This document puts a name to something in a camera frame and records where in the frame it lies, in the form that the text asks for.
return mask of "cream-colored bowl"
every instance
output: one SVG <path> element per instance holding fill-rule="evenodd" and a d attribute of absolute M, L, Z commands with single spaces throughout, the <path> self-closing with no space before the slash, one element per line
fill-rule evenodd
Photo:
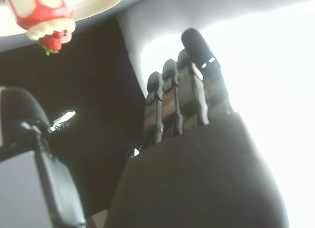
<path fill-rule="evenodd" d="M 74 9 L 75 21 L 102 13 L 114 7 L 120 1 L 121 0 L 68 0 Z M 0 1 L 0 36 L 9 36 L 25 32 L 25 29 L 15 23 L 15 18 L 7 5 L 3 1 Z"/>

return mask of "whipped cream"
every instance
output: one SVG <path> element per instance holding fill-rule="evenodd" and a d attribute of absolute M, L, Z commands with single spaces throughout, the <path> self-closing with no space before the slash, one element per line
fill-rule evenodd
<path fill-rule="evenodd" d="M 54 19 L 46 22 L 39 23 L 31 27 L 26 35 L 31 40 L 39 40 L 46 35 L 52 35 L 54 31 L 62 32 L 67 30 L 69 33 L 73 33 L 75 30 L 75 22 L 69 18 Z"/>

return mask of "gray ceiling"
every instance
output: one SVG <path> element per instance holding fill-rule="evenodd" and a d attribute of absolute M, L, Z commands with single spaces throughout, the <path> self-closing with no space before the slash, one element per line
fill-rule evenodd
<path fill-rule="evenodd" d="M 75 33 L 81 33 L 86 31 L 89 28 L 97 25 L 98 23 L 102 22 L 103 20 L 121 12 L 122 10 L 132 6 L 133 4 L 137 3 L 140 0 L 122 0 L 117 6 L 114 8 L 105 11 L 101 14 L 98 14 L 94 17 L 81 20 L 76 22 L 77 28 Z M 18 34 L 6 37 L 0 37 L 0 52 L 26 46 L 33 44 L 34 42 L 30 41 L 25 34 Z"/>

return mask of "strawberry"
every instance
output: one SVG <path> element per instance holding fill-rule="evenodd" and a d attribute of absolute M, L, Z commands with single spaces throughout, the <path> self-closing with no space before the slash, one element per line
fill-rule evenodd
<path fill-rule="evenodd" d="M 46 55 L 50 53 L 58 53 L 62 48 L 61 38 L 64 37 L 65 32 L 54 32 L 52 35 L 46 35 L 39 39 L 39 45 L 45 50 Z"/>

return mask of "white wall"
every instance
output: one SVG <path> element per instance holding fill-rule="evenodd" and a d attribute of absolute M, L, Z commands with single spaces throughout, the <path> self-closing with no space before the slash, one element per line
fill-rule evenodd
<path fill-rule="evenodd" d="M 181 34 L 189 27 L 203 29 L 221 20 L 298 1 L 303 0 L 143 0 L 121 13 L 118 19 L 130 60 L 146 96 L 147 77 L 141 70 L 141 53 L 151 41 L 164 35 Z"/>

